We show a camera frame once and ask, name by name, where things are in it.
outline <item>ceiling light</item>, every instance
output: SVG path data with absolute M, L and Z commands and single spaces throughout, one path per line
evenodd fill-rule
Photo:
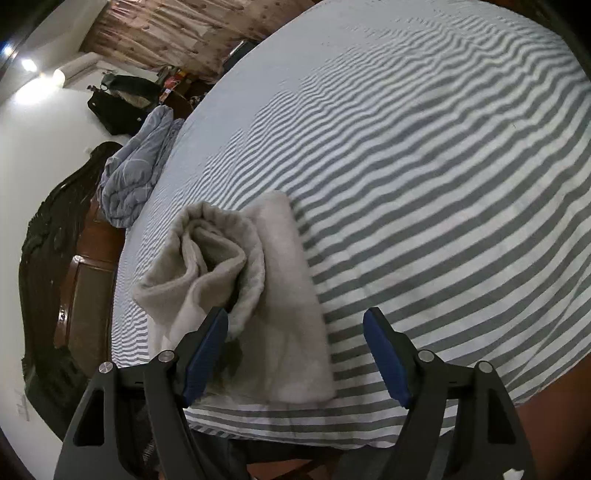
M 5 57 L 9 57 L 10 55 L 12 55 L 14 53 L 14 48 L 10 45 L 6 45 L 3 49 L 2 49 L 2 55 Z
M 32 61 L 31 59 L 24 59 L 21 61 L 22 63 L 22 68 L 24 68 L 26 71 L 28 72 L 36 72 L 37 71 L 37 65 L 35 65 L 35 62 Z

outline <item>carved wooden headboard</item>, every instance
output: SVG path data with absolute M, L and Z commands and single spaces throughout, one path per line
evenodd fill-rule
M 54 188 L 22 246 L 25 392 L 61 439 L 88 378 L 110 355 L 112 293 L 125 234 L 101 218 L 94 195 L 107 158 L 120 148 L 99 145 Z

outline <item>towel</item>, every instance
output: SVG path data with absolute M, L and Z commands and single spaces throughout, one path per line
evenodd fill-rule
M 160 178 L 183 123 L 183 119 L 174 120 L 171 108 L 160 105 L 140 131 L 107 159 L 97 197 L 111 225 L 133 225 Z
M 185 207 L 132 296 L 150 316 L 152 356 L 197 330 L 211 307 L 226 308 L 239 361 L 210 392 L 263 403 L 335 396 L 322 310 L 281 192 L 241 212 Z

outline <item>folded towel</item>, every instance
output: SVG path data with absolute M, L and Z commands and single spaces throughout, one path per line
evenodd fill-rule
M 171 108 L 160 105 L 136 136 L 107 159 L 97 197 L 111 225 L 133 225 L 160 178 L 183 123 L 183 119 L 174 120 Z
M 151 317 L 152 356 L 199 328 L 211 307 L 226 308 L 242 358 L 217 393 L 266 403 L 335 396 L 322 310 L 283 193 L 241 212 L 185 207 L 132 295 Z

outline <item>black bag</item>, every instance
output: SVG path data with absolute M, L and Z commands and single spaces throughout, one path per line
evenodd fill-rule
M 123 92 L 145 98 L 152 104 L 157 104 L 162 92 L 162 87 L 157 83 L 142 77 L 131 75 L 115 75 L 107 73 L 104 75 L 101 86 L 108 88 L 111 92 Z
M 133 136 L 139 132 L 148 116 L 147 112 L 98 88 L 93 88 L 92 91 L 88 108 L 111 135 Z

